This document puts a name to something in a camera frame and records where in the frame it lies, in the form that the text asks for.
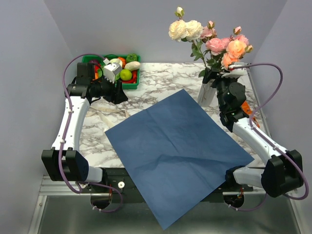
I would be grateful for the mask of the cream ribbon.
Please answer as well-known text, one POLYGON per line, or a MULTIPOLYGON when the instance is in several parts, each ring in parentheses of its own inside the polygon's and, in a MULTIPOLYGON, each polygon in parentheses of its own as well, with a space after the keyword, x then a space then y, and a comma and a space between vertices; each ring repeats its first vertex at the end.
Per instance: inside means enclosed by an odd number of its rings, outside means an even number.
POLYGON ((87 111, 83 128, 97 128, 106 131, 130 116, 131 114, 126 109, 92 105, 87 111))

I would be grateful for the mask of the pink rose stem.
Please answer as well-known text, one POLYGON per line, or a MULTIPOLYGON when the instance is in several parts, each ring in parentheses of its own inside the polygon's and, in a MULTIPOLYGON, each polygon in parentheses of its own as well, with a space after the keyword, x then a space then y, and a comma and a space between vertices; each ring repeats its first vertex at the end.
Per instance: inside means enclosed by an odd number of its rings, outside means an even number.
POLYGON ((226 52, 221 60, 221 65, 224 69, 228 70, 229 66, 234 62, 239 62, 239 60, 246 54, 253 50, 252 45, 247 45, 245 42, 240 40, 231 41, 226 52))
POLYGON ((218 70, 226 70, 221 65, 221 60, 226 52, 228 44, 233 40, 240 40, 247 45, 251 45, 249 39, 241 33, 241 26, 235 27, 233 33, 226 38, 218 38, 215 30, 215 23, 208 21, 207 26, 203 28, 203 33, 200 39, 205 43, 206 50, 203 55, 210 54, 210 58, 206 60, 209 68, 216 68, 218 70))

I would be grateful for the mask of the cream rose stem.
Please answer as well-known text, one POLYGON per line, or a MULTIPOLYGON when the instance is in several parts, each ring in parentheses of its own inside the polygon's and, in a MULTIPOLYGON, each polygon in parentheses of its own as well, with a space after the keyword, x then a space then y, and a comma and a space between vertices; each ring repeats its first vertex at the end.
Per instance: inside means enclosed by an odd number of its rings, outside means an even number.
POLYGON ((194 58, 194 61, 202 60, 205 68, 208 69, 205 56, 201 51, 203 42, 200 37, 203 33, 203 26, 197 20, 185 21, 184 14, 184 9, 178 6, 175 11, 175 16, 178 19, 170 24, 168 35, 171 40, 191 43, 191 57, 194 58))

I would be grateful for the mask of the blue wrapping paper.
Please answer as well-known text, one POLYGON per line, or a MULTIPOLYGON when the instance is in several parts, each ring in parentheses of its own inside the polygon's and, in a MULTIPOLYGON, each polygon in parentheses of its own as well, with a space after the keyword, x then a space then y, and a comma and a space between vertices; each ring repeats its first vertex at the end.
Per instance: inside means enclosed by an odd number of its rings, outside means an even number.
POLYGON ((180 90, 106 131, 162 229, 253 161, 197 102, 180 90))

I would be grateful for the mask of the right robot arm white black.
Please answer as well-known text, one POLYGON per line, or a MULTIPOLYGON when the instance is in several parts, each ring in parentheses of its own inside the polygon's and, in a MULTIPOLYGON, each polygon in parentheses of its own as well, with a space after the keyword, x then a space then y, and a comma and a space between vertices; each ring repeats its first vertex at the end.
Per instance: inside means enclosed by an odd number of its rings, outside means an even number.
POLYGON ((222 125, 244 140, 264 163, 264 168, 238 166, 229 169, 224 185, 230 191, 242 184, 256 186, 271 197, 286 195, 305 186, 303 197, 306 198, 309 187, 303 174, 301 154, 297 150, 287 150, 269 138, 242 108, 246 88, 238 79, 246 74, 246 68, 238 64, 231 65, 229 71, 206 68, 199 74, 203 80, 198 103, 208 106, 213 97, 217 97, 222 125))

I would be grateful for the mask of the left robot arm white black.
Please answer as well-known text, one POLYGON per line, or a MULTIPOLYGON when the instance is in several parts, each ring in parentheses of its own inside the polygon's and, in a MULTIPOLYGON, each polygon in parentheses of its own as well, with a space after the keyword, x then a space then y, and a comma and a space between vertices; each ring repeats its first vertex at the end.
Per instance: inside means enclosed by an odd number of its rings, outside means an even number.
POLYGON ((122 67, 109 63, 95 77, 94 63, 79 62, 77 76, 65 88, 65 111, 58 136, 50 150, 41 154, 52 181, 91 182, 92 188, 104 192, 108 187, 103 168, 95 168, 79 152, 79 141, 85 116, 91 104, 101 98, 113 104, 127 101, 119 74, 122 67))

